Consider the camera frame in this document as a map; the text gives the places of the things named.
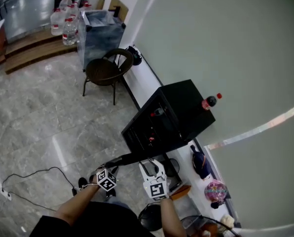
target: black cabinet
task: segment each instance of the black cabinet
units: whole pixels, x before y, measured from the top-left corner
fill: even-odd
[[[215,121],[202,101],[191,80],[159,87],[122,131],[131,151],[124,157],[133,162],[187,145]]]

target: water bottle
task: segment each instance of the water bottle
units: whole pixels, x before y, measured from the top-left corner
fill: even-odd
[[[70,18],[71,16],[77,17],[78,13],[78,6],[76,6],[74,3],[67,6],[66,18]]]
[[[222,95],[220,93],[217,94],[217,98],[221,99]],[[217,99],[215,96],[209,96],[208,98],[202,101],[202,108],[208,111],[211,107],[215,106]]]
[[[83,3],[83,7],[80,9],[82,11],[89,11],[92,10],[92,5],[88,3],[88,1],[85,1]]]
[[[64,45],[73,45],[76,42],[77,26],[73,18],[65,19],[65,26],[63,29],[63,43]]]
[[[73,3],[72,0],[61,0],[60,3],[59,3],[59,8],[62,10],[62,11],[65,11],[67,10],[67,6],[68,5],[71,5]]]
[[[63,34],[63,27],[65,23],[65,13],[57,8],[50,16],[52,35],[58,36]]]
[[[150,114],[151,117],[154,117],[154,116],[161,116],[165,113],[165,111],[162,109],[162,108],[158,108],[156,110],[154,110],[153,113]]]

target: marble floor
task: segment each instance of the marble floor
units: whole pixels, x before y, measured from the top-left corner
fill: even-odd
[[[115,106],[112,87],[88,83],[82,97],[84,78],[77,53],[8,76],[0,66],[0,186],[12,173],[28,175],[53,166],[77,186],[79,177],[88,177],[100,164],[129,153],[120,132],[137,112],[132,99],[121,84]],[[139,214],[151,201],[138,164],[121,167],[117,177],[117,196]],[[71,186],[57,169],[26,179],[13,176],[4,187],[53,209],[72,197]],[[104,197],[100,191],[94,200]],[[175,205],[181,218],[197,214],[188,197]],[[0,194],[0,237],[29,236],[39,218],[51,214],[16,196],[8,201]]]

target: black chair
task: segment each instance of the black chair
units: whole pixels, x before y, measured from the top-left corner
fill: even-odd
[[[120,67],[117,66],[114,62],[111,62],[109,58],[115,55],[123,55],[126,57],[126,60],[122,63]],[[83,85],[83,94],[84,96],[86,90],[87,82],[92,82],[100,86],[113,86],[113,104],[115,105],[115,88],[116,82],[130,70],[134,62],[133,55],[121,48],[117,48],[109,51],[102,59],[95,59],[89,62],[86,67],[86,79]]]

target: black bag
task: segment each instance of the black bag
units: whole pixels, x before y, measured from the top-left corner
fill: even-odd
[[[128,48],[126,48],[126,50],[128,50],[134,57],[134,62],[133,65],[139,65],[142,63],[142,57],[138,54],[137,50],[131,46],[129,46]]]
[[[194,170],[202,179],[205,179],[212,172],[211,165],[203,153],[195,150],[195,146],[192,145],[191,149],[193,151],[192,162]]]

